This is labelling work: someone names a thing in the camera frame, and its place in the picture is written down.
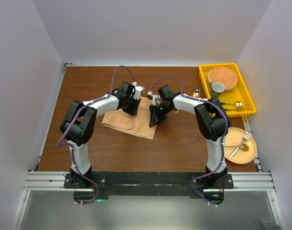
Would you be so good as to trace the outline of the peach satin napkin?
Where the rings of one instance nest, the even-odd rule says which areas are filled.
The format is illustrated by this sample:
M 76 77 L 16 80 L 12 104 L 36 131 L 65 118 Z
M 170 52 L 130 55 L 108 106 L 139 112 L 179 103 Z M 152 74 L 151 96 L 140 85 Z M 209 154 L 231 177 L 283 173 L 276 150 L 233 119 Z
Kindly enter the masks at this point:
M 150 109 L 152 101 L 141 97 L 137 115 L 128 115 L 122 109 L 105 113 L 102 125 L 136 137 L 153 139 L 156 125 L 150 127 Z

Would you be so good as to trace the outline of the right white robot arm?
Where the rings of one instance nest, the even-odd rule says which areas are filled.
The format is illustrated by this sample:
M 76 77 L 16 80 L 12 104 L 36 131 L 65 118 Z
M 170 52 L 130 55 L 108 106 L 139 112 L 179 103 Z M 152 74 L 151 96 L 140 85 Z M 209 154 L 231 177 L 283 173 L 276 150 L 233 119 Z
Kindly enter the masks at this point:
M 182 92 L 173 92 L 168 85 L 158 90 L 158 94 L 148 92 L 152 100 L 150 108 L 150 127 L 167 119 L 167 114 L 173 110 L 182 110 L 194 114 L 200 133 L 207 141 L 208 161 L 206 173 L 194 180 L 204 180 L 211 188 L 217 188 L 227 176 L 225 163 L 225 141 L 231 125 L 218 98 L 202 99 L 189 96 Z

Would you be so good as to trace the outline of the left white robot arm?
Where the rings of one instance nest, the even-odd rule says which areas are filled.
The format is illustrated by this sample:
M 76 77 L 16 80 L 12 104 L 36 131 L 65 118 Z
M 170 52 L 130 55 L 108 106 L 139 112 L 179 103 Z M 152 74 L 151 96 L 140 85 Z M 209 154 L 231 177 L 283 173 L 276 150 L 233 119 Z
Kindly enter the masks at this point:
M 128 115 L 136 116 L 145 88 L 136 82 L 122 82 L 102 97 L 80 102 L 74 100 L 62 120 L 60 131 L 63 134 L 57 146 L 68 145 L 71 155 L 69 182 L 81 188 L 95 188 L 92 179 L 92 167 L 88 156 L 88 142 L 93 135 L 97 117 L 107 112 L 123 110 Z

